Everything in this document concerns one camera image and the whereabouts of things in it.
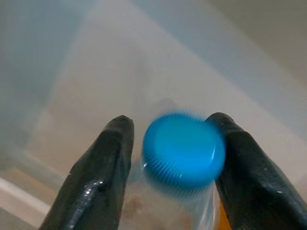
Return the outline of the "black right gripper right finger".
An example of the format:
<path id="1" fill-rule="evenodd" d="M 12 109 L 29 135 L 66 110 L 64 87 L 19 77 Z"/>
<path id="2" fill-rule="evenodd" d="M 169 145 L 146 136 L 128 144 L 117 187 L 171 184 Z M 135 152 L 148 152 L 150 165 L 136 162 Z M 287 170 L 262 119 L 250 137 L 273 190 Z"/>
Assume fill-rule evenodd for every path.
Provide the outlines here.
<path id="1" fill-rule="evenodd" d="M 305 230 L 307 204 L 255 139 L 224 113 L 207 118 L 224 138 L 226 159 L 216 181 L 234 230 Z"/>

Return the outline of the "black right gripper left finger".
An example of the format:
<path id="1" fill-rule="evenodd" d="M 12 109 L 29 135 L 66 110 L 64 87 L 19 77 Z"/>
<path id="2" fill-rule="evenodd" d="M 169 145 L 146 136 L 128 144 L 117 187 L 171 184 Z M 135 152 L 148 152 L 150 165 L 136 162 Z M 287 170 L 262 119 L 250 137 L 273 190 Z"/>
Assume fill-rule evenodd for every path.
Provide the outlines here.
<path id="1" fill-rule="evenodd" d="M 131 167 L 134 123 L 107 123 L 75 162 L 40 226 L 41 230 L 116 230 Z"/>

